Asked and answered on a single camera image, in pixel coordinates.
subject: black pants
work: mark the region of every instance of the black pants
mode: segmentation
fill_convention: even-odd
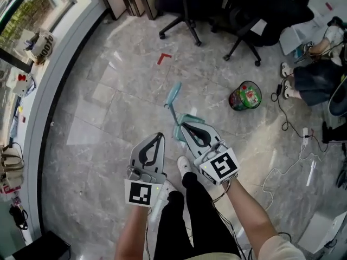
[[[160,219],[154,260],[182,260],[212,252],[240,256],[232,234],[219,217],[211,196],[198,182],[196,174],[186,173],[182,184],[187,189],[194,247],[190,244],[182,217],[183,195],[173,191]]]

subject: person's right arm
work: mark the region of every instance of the person's right arm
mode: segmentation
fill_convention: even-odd
[[[261,205],[233,178],[227,195],[243,226],[248,240],[258,257],[264,243],[278,235],[269,216]]]

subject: teal handle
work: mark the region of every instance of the teal handle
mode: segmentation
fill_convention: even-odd
[[[179,90],[181,89],[182,83],[176,83],[170,90],[170,93],[168,95],[168,98],[166,98],[166,103],[164,107],[169,106],[172,107],[172,103],[174,102],[175,98],[177,97]]]

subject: window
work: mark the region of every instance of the window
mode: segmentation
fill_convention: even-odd
[[[25,41],[39,28],[53,31],[75,0],[0,0],[0,143],[8,131],[8,109],[15,103],[6,87],[13,66],[29,73],[33,64],[24,52]]]

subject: red tape marking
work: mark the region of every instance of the red tape marking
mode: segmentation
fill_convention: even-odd
[[[157,65],[160,66],[160,64],[162,63],[164,57],[172,58],[171,55],[162,53],[161,56],[160,56],[160,58],[159,58],[159,61],[157,62]]]

